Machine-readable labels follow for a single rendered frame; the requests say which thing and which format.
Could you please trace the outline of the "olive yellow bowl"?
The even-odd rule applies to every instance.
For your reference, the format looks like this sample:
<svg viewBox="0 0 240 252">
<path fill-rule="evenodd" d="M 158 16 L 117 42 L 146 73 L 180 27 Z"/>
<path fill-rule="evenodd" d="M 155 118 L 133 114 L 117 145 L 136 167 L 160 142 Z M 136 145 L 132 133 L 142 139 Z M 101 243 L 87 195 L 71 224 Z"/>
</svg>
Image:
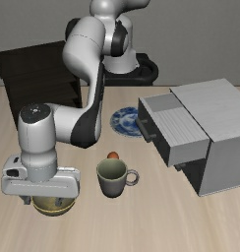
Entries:
<svg viewBox="0 0 240 252">
<path fill-rule="evenodd" d="M 33 206 L 43 215 L 57 217 L 67 213 L 75 204 L 74 198 L 64 198 L 63 205 L 56 207 L 56 199 L 58 197 L 36 197 L 33 196 Z"/>
</svg>

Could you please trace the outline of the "grey cabinet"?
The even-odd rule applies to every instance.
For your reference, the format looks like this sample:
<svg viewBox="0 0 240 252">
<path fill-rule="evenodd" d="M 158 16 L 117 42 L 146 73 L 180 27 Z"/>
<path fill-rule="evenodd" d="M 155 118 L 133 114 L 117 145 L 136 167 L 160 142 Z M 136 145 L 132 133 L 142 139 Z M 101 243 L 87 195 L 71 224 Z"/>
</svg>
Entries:
<svg viewBox="0 0 240 252">
<path fill-rule="evenodd" d="M 200 196 L 240 186 L 240 92 L 227 80 L 171 89 L 210 138 L 207 155 L 182 168 Z"/>
</svg>

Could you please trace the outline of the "grey green mug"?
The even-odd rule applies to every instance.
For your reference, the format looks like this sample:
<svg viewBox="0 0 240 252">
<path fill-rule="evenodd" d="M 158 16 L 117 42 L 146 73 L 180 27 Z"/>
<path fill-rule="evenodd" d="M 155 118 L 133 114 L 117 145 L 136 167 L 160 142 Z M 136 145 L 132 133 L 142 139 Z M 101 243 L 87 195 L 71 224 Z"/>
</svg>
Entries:
<svg viewBox="0 0 240 252">
<path fill-rule="evenodd" d="M 96 168 L 96 174 L 101 192 L 108 198 L 119 197 L 125 186 L 135 186 L 140 179 L 135 169 L 129 169 L 123 160 L 117 158 L 101 161 Z"/>
</svg>

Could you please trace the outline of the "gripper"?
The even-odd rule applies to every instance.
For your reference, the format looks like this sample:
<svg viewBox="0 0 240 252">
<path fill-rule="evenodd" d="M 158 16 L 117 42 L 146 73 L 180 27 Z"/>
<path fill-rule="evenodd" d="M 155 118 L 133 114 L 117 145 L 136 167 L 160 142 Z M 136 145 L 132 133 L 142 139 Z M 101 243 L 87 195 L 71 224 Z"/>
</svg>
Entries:
<svg viewBox="0 0 240 252">
<path fill-rule="evenodd" d="M 2 169 L 1 190 L 6 195 L 25 196 L 29 205 L 30 196 L 56 197 L 56 207 L 61 207 L 64 198 L 77 198 L 80 193 L 80 172 L 74 167 L 58 167 L 57 173 L 44 182 L 31 182 L 28 171 L 19 155 L 11 155 Z"/>
</svg>

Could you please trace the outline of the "grey cabinet drawer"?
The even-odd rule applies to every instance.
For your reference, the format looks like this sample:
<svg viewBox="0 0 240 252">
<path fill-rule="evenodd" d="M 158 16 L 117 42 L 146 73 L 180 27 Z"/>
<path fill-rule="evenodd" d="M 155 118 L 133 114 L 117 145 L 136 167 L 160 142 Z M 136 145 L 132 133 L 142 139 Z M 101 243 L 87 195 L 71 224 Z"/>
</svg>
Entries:
<svg viewBox="0 0 240 252">
<path fill-rule="evenodd" d="M 140 97 L 136 123 L 167 166 L 206 157 L 210 138 L 174 94 Z"/>
</svg>

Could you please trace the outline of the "blue white patterned plate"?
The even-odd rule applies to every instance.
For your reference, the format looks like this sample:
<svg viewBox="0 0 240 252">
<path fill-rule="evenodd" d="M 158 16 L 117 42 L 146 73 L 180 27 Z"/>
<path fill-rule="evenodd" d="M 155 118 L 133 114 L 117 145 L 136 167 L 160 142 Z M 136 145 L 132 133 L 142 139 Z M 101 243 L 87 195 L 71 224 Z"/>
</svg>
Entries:
<svg viewBox="0 0 240 252">
<path fill-rule="evenodd" d="M 114 132 L 124 137 L 141 138 L 142 133 L 136 124 L 137 117 L 137 107 L 123 107 L 111 115 L 110 126 Z"/>
</svg>

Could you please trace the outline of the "dark slatted rack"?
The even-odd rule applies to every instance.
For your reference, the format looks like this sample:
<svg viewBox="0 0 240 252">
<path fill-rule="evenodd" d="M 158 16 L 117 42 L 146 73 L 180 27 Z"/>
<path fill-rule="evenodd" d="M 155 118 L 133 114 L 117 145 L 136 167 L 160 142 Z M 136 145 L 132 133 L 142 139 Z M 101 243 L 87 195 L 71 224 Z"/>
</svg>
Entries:
<svg viewBox="0 0 240 252">
<path fill-rule="evenodd" d="M 31 103 L 82 107 L 80 79 L 65 67 L 65 41 L 0 51 L 3 80 L 15 125 L 20 110 Z"/>
</svg>

